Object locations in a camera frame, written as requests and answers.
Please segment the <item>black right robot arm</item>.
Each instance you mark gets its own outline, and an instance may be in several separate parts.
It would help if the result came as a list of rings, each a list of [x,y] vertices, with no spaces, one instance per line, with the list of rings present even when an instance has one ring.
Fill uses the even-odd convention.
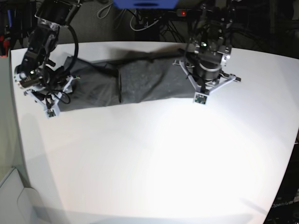
[[[60,113],[59,103],[69,104],[72,82],[76,79],[71,69],[78,58],[78,37],[70,25],[82,6],[81,0],[45,0],[37,10],[37,27],[29,36],[28,48],[20,65],[14,70],[14,80],[39,103],[47,116],[52,118]],[[59,31],[67,28],[74,40],[75,50],[67,68],[56,70],[50,54],[57,47]]]

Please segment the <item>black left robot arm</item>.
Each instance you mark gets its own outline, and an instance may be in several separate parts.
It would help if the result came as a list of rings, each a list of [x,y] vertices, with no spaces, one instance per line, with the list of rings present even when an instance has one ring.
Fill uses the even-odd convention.
[[[204,104],[207,97],[241,78],[223,71],[231,58],[229,38],[235,18],[235,8],[230,0],[204,0],[192,10],[181,10],[190,18],[189,41],[183,58],[173,65],[180,66],[192,84],[194,102]]]

